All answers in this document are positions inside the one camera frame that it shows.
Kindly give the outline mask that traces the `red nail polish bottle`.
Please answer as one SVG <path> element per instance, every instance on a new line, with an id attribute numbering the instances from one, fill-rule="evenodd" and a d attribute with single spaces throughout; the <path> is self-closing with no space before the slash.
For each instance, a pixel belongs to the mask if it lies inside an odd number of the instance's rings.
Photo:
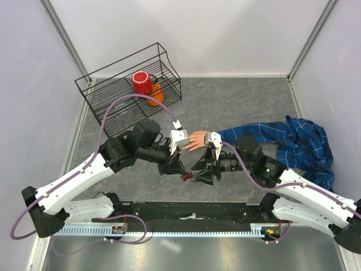
<path id="1" fill-rule="evenodd" d="M 192 174 L 185 174 L 185 175 L 182 175 L 182 176 L 181 176 L 181 179 L 182 179 L 184 182 L 187 182 L 187 181 L 190 180 L 192 177 L 193 177 Z"/>

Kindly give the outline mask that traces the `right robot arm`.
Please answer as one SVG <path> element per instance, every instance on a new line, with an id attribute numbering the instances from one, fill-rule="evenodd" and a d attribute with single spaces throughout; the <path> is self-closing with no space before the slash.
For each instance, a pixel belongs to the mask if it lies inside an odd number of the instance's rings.
<path id="1" fill-rule="evenodd" d="M 265 191 L 258 208 L 264 222 L 274 219 L 296 222 L 321 231 L 344 249 L 360 253 L 360 201 L 330 192 L 265 155 L 251 136 L 239 138 L 231 152 L 222 151 L 217 133 L 205 137 L 208 145 L 192 170 L 194 182 L 212 185 L 223 172 L 244 171 Z"/>

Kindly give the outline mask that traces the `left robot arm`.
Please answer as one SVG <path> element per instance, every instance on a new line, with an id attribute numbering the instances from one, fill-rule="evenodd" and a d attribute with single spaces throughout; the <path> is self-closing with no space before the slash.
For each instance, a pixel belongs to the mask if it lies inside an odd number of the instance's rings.
<path id="1" fill-rule="evenodd" d="M 28 186 L 21 194 L 28 207 L 35 232 L 46 238 L 66 224 L 82 220 L 118 222 L 123 218 L 123 204 L 115 193 L 100 198 L 75 200 L 75 197 L 97 182 L 130 167 L 140 159 L 158 165 L 159 174 L 187 171 L 180 160 L 180 147 L 189 143 L 188 133 L 178 123 L 167 138 L 161 136 L 159 124 L 145 119 L 117 137 L 108 138 L 81 165 L 40 188 Z"/>

